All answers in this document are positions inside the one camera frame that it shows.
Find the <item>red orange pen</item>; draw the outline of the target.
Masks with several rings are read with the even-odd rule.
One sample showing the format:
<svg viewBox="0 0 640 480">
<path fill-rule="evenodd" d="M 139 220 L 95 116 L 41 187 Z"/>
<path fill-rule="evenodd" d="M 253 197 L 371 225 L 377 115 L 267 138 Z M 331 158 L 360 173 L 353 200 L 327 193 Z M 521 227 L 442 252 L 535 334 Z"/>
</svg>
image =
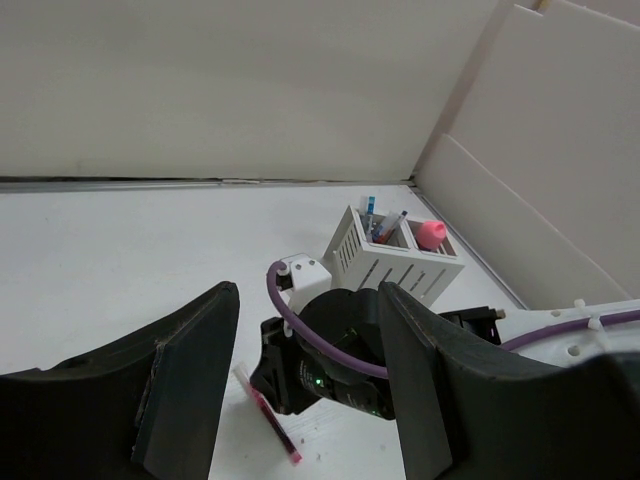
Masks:
<svg viewBox="0 0 640 480">
<path fill-rule="evenodd" d="M 378 224 L 372 232 L 372 242 L 381 244 L 383 242 L 384 232 L 385 228 L 382 226 L 382 224 Z"/>
</svg>

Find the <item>teal blue gel pen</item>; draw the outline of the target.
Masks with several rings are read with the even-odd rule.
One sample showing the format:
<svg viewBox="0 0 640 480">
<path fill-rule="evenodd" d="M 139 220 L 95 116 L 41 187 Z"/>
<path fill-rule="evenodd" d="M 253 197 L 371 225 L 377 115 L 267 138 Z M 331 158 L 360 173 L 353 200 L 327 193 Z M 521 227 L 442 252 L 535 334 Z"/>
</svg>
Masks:
<svg viewBox="0 0 640 480">
<path fill-rule="evenodd" d="M 367 242 L 372 241 L 372 233 L 374 226 L 374 210 L 375 210 L 375 197 L 374 196 L 362 196 L 360 201 L 359 215 L 361 223 L 364 229 L 365 238 Z"/>
</svg>

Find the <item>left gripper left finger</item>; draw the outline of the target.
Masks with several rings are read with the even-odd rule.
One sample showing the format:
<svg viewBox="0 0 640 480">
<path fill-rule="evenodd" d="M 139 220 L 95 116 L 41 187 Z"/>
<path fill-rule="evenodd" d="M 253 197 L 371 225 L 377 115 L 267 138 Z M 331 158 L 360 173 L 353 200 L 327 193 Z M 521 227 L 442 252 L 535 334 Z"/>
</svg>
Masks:
<svg viewBox="0 0 640 480">
<path fill-rule="evenodd" d="M 220 283 L 100 348 L 1 378 L 5 479 L 205 479 L 239 292 Z"/>
</svg>

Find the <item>pink clear gel pen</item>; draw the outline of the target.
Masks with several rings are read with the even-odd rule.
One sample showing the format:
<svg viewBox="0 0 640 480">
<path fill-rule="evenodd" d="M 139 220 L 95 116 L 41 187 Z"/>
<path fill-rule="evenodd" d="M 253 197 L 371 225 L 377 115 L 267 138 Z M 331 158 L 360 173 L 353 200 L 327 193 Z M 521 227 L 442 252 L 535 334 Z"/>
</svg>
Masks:
<svg viewBox="0 0 640 480">
<path fill-rule="evenodd" d="M 283 446 L 289 461 L 293 465 L 298 465 L 302 461 L 302 455 L 294 445 L 289 435 L 285 432 L 283 426 L 278 421 L 275 413 L 271 409 L 264 396 L 258 392 L 251 384 L 246 368 L 242 363 L 233 367 L 232 372 L 239 382 L 246 395 L 254 402 L 262 416 L 269 423 L 281 445 Z"/>
</svg>

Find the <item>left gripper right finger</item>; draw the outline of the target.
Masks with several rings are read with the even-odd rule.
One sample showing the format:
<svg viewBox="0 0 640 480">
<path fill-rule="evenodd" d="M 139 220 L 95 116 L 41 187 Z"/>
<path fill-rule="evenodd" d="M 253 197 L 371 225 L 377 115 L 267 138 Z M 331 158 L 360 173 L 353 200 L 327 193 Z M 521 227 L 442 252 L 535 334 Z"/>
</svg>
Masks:
<svg viewBox="0 0 640 480">
<path fill-rule="evenodd" d="M 393 283 L 379 322 L 409 479 L 635 479 L 639 356 L 561 368 L 508 352 Z"/>
</svg>

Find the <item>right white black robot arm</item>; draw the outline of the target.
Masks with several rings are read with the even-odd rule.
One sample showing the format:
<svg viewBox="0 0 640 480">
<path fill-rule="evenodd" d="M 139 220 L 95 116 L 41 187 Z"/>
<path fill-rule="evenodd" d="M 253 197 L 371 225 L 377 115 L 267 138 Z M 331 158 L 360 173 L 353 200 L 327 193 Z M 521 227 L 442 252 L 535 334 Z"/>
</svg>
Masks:
<svg viewBox="0 0 640 480">
<path fill-rule="evenodd" d="M 512 324 L 513 312 L 488 306 L 440 313 L 440 318 L 475 336 L 514 351 L 587 330 L 591 315 L 577 307 L 569 310 L 525 312 L 525 317 L 546 320 L 529 332 L 502 340 L 498 327 Z M 303 307 L 302 324 L 346 356 L 374 366 L 385 366 L 378 293 L 365 288 L 327 291 Z M 328 399 L 375 417 L 393 420 L 389 382 L 357 372 L 317 350 L 299 334 L 285 333 L 285 321 L 274 317 L 261 326 L 261 356 L 249 377 L 251 387 L 279 414 L 301 414 L 321 399 Z"/>
</svg>

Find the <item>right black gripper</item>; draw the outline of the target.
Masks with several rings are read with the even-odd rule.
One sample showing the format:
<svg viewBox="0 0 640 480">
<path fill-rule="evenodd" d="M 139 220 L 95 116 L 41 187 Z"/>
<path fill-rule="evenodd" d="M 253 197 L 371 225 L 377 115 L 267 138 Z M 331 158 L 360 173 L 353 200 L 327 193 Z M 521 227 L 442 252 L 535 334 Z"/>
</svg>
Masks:
<svg viewBox="0 0 640 480">
<path fill-rule="evenodd" d="M 384 367 L 377 296 L 368 288 L 330 290 L 309 302 L 299 318 L 343 353 Z M 388 380 L 338 363 L 297 333 L 287 335 L 282 318 L 266 320 L 260 329 L 261 356 L 250 382 L 275 412 L 298 415 L 324 398 L 384 420 L 395 418 Z"/>
</svg>

